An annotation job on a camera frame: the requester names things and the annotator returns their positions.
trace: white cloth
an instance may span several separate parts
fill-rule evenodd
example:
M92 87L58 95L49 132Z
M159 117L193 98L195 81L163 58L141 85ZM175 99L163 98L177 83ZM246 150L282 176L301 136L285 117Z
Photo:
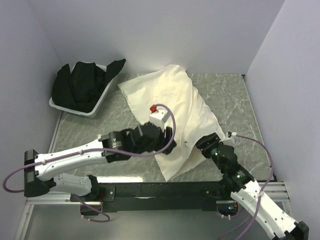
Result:
M149 121L153 104L167 105L174 114L177 147L169 155L158 154L155 159L166 181L195 168L205 160L195 146L203 136L217 133L225 138L216 116L210 111L191 79L179 65L120 83L119 88L140 124ZM166 126L172 127L168 120Z

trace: black cloth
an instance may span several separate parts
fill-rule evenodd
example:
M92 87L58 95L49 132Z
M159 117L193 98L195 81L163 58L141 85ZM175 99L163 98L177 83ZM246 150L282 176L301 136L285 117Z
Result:
M55 105L89 113L97 104L108 83L120 73L126 59L113 61L103 71L95 63L78 61L70 73L69 64L57 73L52 88Z

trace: cable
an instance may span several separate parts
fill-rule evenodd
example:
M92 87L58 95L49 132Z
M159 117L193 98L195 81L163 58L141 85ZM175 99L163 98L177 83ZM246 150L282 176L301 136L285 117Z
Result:
M260 191L259 191L259 196L258 196L258 201L256 203L256 210L254 212L254 215L252 216L252 220L250 221L250 223L246 226L246 228L236 237L235 240L239 240L241 239L247 232L248 230L251 228L251 226L254 224L255 220L256 220L256 217L258 215L258 212L259 212L259 207L260 207L260 204L261 204L261 193L264 191L264 189L266 188L266 186L268 185L268 183L271 181L272 177L273 177L273 173L274 173L274 162L272 160L272 157L271 157L271 154L270 152L268 151L268 149L266 148L266 146L254 139L254 138L251 138L251 137L248 137L248 136L242 136L242 135L239 135L237 134L236 135L237 137L239 138L242 138L242 139L248 139L248 140L251 140L251 141L254 141L256 142L257 144L259 144L260 146L262 146L266 152L266 155L269 159L269 162L270 162L270 165L271 165L271 172L270 172L270 175L269 175L269 178L266 180L266 182L263 184L263 186L261 187ZM243 224L245 224L247 221L248 221L249 217L246 218L242 223L240 223L238 226L236 226L235 228L233 228L232 230L228 231L227 233L223 234L222 236L220 236L218 239L221 239L223 238L225 235L231 233L232 231L236 230L237 228L239 228L240 226L242 226Z
M90 148L90 149L85 149L82 151L82 153L90 153L90 152L100 152L100 151L103 151L103 152L110 152L110 153L116 153L116 154L122 154L122 155L126 155L126 156L131 156L131 157L152 157L152 156L155 156L157 154L160 154L162 152L164 152L171 144L172 142L174 141L174 138L175 138L175 135L176 135L176 119L175 119L175 116L173 114L173 112L170 110L169 107L167 107L166 105L164 104L155 104L155 106L157 107L162 107L162 108L165 108L168 113L170 114L170 117L172 119L172 136L169 140L169 142L163 147L161 148L160 150L158 151L155 151L155 152L150 152L150 153L133 153L133 152L128 152L128 151L123 151L123 150L118 150L118 149L112 149L112 148ZM69 153L69 154L66 154L66 155L62 155L62 156L57 156L57 157L53 157L49 160L46 161L46 163L51 163L51 162L54 162L54 161L57 161L57 160L61 160L61 159L65 159L65 158L70 158L70 157L73 157L73 156L76 156L76 155L79 155L80 152L77 151L77 152L72 152L72 153ZM23 189L21 190L12 190L12 189L9 189L7 187L7 181L9 180L9 178L12 177L12 175L16 174L17 172L21 171L21 170L24 170L24 169L27 169L27 168L31 168L31 167L35 167L35 166L38 166L38 165L41 165L43 164L42 162L35 162L35 163L30 163L30 164L27 164L27 165L24 165L20 168L18 168L17 170L11 172L8 176L6 176L2 182L2 187L5 191L9 192L9 193L22 193L24 192ZM99 214L102 214L104 216L106 216L108 219L107 220L94 220L94 219L90 219L86 216L84 216L85 219L88 219L89 221L92 221L92 222L96 222L96 223L105 223L105 222L108 222L110 220L110 217L109 215L107 215L106 213L102 212L102 211L99 211L91 206L89 206L88 204L86 204L85 202L83 202L79 196L75 195L75 197L77 198L77 200L79 200L81 202L81 204L85 205L87 208L99 213Z

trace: table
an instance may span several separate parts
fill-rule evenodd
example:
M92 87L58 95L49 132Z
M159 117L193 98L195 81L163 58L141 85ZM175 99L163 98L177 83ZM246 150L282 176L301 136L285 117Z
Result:
M119 74L117 83L128 81L141 74ZM224 132L262 140L252 104L243 77L240 74L189 74L205 103L215 114ZM53 152L84 145L112 131L134 128L139 123L130 111L125 97L115 86L94 119L63 112L55 135ZM270 163L265 151L256 143L237 138L235 153L238 162L257 180L265 181L270 174ZM81 167L67 172L76 176L94 175L100 183L164 182L154 157L132 157L128 161ZM173 182L219 181L222 178L216 165L207 159Z

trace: white wall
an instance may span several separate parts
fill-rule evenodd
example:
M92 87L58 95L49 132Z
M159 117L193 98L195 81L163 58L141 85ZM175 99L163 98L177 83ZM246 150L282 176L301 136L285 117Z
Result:
M27 0L63 64L247 73L284 0Z
M245 81L293 211L320 236L320 1L286 0Z
M61 63L25 0L0 0L0 181L24 164L24 152L48 151L57 112L49 107ZM9 182L23 189L23 173ZM25 198L0 188L0 238L13 239Z

